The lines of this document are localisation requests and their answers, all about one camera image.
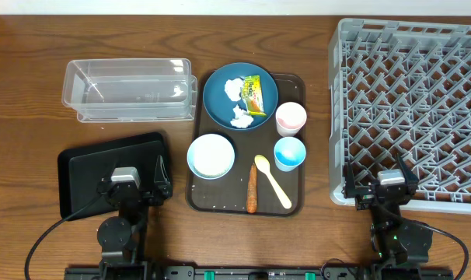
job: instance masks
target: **plastic container lid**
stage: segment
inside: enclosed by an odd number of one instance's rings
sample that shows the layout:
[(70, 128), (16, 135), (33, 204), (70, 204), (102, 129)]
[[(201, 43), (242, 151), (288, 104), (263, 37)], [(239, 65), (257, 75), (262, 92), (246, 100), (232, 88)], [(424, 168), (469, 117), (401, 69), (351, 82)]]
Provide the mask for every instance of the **plastic container lid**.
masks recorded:
[(185, 58), (70, 61), (62, 103), (81, 122), (194, 119), (197, 80)]

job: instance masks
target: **wood grain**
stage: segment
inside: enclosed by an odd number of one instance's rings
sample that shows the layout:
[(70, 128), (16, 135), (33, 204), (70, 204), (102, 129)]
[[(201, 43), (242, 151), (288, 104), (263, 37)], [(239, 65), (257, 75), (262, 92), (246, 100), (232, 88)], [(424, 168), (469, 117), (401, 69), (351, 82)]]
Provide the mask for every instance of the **wood grain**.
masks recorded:
[[(471, 24), (471, 18), (397, 17)], [(63, 149), (148, 131), (168, 135), (174, 195), (152, 211), (148, 254), (162, 263), (317, 266), (331, 257), (368, 264), (368, 212), (329, 198), (330, 93), (327, 45), (340, 17), (1, 16), (0, 279), (23, 278), (33, 242), (59, 219), (56, 158)], [(81, 124), (61, 105), (66, 64), (81, 58), (189, 58), (202, 77), (234, 61), (299, 75), (309, 112), (305, 206), (291, 219), (195, 212), (185, 201), (192, 122)], [(109, 215), (68, 222), (40, 245), (33, 279), (56, 279), (70, 265), (100, 260), (96, 229)], [(405, 212), (460, 237), (469, 247), (471, 216)], [(459, 246), (434, 236), (432, 266), (462, 264)]]

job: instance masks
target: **yellow spoon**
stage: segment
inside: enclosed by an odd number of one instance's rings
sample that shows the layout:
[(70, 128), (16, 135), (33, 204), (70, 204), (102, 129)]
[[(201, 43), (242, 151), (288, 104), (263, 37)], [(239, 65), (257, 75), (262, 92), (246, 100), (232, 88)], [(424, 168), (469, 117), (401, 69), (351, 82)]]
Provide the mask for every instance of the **yellow spoon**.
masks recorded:
[(281, 186), (279, 186), (277, 181), (270, 173), (270, 163), (268, 162), (268, 159), (262, 155), (258, 155), (254, 157), (254, 163), (256, 164), (256, 168), (259, 171), (267, 175), (268, 180), (270, 181), (270, 184), (272, 184), (272, 187), (274, 187), (275, 194), (277, 194), (277, 197), (281, 201), (282, 206), (284, 206), (286, 209), (289, 209), (292, 206), (291, 200), (289, 200)]

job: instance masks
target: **carrot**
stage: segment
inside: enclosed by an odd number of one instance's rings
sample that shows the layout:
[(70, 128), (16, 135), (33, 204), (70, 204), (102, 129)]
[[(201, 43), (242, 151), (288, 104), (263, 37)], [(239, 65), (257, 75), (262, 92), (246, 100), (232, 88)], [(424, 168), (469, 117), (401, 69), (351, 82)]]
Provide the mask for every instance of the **carrot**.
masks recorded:
[(246, 202), (246, 209), (248, 213), (256, 212), (258, 202), (258, 191), (256, 190), (256, 165), (253, 163), (249, 172), (248, 181), (248, 198)]

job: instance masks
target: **gray dish rack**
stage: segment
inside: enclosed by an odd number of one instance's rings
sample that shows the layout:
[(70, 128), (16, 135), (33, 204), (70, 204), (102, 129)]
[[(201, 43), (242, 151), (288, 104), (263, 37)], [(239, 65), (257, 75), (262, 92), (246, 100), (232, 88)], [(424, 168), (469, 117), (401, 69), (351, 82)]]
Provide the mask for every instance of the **gray dish rack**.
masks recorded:
[(471, 214), (471, 26), (342, 19), (329, 45), (330, 197), (395, 167), (419, 177), (405, 209)]

